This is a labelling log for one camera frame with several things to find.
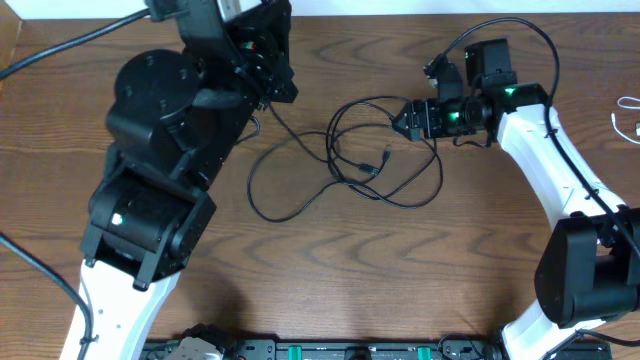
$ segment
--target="wooden table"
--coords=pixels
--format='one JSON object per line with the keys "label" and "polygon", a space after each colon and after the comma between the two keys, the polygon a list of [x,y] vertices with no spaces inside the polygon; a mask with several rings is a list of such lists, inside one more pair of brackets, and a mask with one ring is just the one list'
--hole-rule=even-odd
{"label": "wooden table", "polygon": [[[276,105],[295,131],[322,130],[342,104],[369,95],[433,97],[422,66],[459,33],[491,16],[295,18],[292,64],[300,96]],[[628,204],[640,204],[640,152],[614,133],[616,99],[639,95],[640,15],[527,16],[552,36],[561,56],[556,107],[574,144]],[[30,21],[16,58],[92,30],[104,21]],[[549,50],[533,32],[500,25],[465,43],[506,36],[521,81],[550,87]],[[138,53],[181,49],[172,23],[142,21],[57,55],[12,77],[0,103],[0,227],[78,283],[78,246],[87,201],[103,170],[110,137],[105,115],[120,67]],[[451,59],[462,67],[463,47]],[[393,111],[400,104],[386,103]],[[262,135],[237,147],[216,179],[218,205],[177,289],[160,311],[153,338],[197,323],[275,333],[281,338],[437,338],[486,335],[514,320],[535,298],[533,273],[549,239],[535,194],[510,157],[440,143],[445,183],[429,206],[407,211],[333,188],[286,224],[260,220],[245,179],[258,154],[287,137],[267,113]],[[619,111],[631,131],[638,115]],[[384,121],[367,109],[344,125]],[[319,140],[312,147],[321,149]],[[386,130],[348,136],[350,156],[378,161],[393,145],[376,183],[391,189],[427,158]],[[435,167],[400,200],[421,199]],[[256,178],[258,205],[273,216],[300,206],[329,180],[326,168],[292,145]],[[27,264],[0,250],[0,352],[6,358],[56,358],[73,304]],[[640,336],[640,317],[602,328]],[[621,358],[640,351],[614,347]]]}

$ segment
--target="white background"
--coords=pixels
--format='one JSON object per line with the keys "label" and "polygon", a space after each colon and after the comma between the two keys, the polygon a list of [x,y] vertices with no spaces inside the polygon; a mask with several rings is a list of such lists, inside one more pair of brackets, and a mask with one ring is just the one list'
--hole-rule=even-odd
{"label": "white background", "polygon": [[[294,15],[640,12],[639,0],[290,0]],[[143,0],[6,0],[23,19],[116,18]]]}

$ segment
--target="green tape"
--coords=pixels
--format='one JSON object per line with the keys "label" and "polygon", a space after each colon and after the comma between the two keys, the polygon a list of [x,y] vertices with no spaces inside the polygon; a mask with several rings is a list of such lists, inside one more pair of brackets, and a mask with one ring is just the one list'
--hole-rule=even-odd
{"label": "green tape", "polygon": [[418,348],[418,360],[431,360],[431,348]]}
{"label": "green tape", "polygon": [[289,346],[289,360],[302,360],[302,347]]}

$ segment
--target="white cable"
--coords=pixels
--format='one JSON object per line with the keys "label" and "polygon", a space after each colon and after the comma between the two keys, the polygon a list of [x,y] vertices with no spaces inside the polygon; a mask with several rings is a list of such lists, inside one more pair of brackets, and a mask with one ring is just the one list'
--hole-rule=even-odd
{"label": "white cable", "polygon": [[613,129],[620,134],[620,136],[622,136],[623,138],[625,138],[627,141],[630,141],[634,144],[638,144],[640,145],[640,141],[635,141],[633,139],[631,139],[630,137],[628,137],[627,135],[623,134],[622,132],[620,132],[620,130],[618,130],[618,127],[616,126],[616,114],[611,113],[611,123],[613,124]]}
{"label": "white cable", "polygon": [[[621,108],[630,109],[630,110],[640,110],[640,106],[631,106],[631,105],[622,104],[622,102],[624,100],[629,100],[629,101],[640,103],[640,99],[636,99],[636,98],[631,97],[631,96],[623,96],[620,99],[618,99],[618,106],[620,106]],[[611,124],[613,124],[613,129],[620,136],[622,136],[625,140],[627,140],[627,141],[629,141],[631,143],[640,145],[640,141],[633,140],[630,137],[628,137],[627,135],[623,134],[620,130],[618,130],[618,127],[616,126],[616,114],[614,114],[613,112],[611,112]],[[636,124],[636,134],[638,134],[638,136],[640,136],[640,123]]]}
{"label": "white cable", "polygon": [[621,102],[623,100],[630,100],[630,101],[634,101],[634,102],[640,103],[640,99],[636,99],[636,98],[633,98],[631,96],[623,96],[620,99],[618,99],[618,106],[620,106],[621,108],[623,108],[623,109],[631,109],[631,110],[640,110],[640,106],[622,105]]}

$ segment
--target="brown tabletop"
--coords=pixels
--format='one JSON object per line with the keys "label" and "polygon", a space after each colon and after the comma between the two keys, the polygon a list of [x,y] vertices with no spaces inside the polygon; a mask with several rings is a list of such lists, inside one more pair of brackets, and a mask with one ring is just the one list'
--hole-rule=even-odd
{"label": "brown tabletop", "polygon": [[[370,95],[434,97],[422,66],[459,33],[491,16],[294,18],[291,62],[300,95],[276,104],[295,131],[323,130],[342,104]],[[636,145],[611,128],[616,99],[640,95],[640,15],[527,16],[556,42],[562,61],[556,107],[571,140],[593,170],[630,206],[640,204]],[[104,21],[29,21],[15,58]],[[464,43],[506,36],[520,81],[547,89],[552,59],[543,41],[520,25],[500,25]],[[0,228],[72,284],[87,201],[103,170],[110,137],[104,127],[113,82],[131,57],[181,49],[172,23],[142,21],[57,55],[10,78],[0,102]],[[463,47],[450,58],[463,69]],[[392,112],[401,104],[385,102]],[[638,114],[618,111],[632,134]],[[264,222],[247,202],[246,177],[256,157],[287,137],[268,113],[257,113],[259,138],[238,146],[211,188],[218,205],[151,337],[167,338],[197,323],[286,338],[422,339],[450,332],[488,335],[534,299],[533,273],[550,236],[534,192],[509,155],[439,143],[445,182],[420,210],[365,201],[334,187],[286,224]],[[356,109],[342,126],[384,122]],[[321,139],[309,140],[323,149]],[[392,189],[428,153],[388,130],[347,136],[349,156],[377,163],[393,151],[374,183]],[[256,202],[272,216],[289,214],[330,180],[326,166],[295,145],[256,176]],[[436,168],[399,200],[433,191]],[[73,303],[43,275],[0,250],[0,352],[3,358],[57,358]],[[603,332],[640,337],[640,317]],[[640,351],[614,346],[617,358]]]}

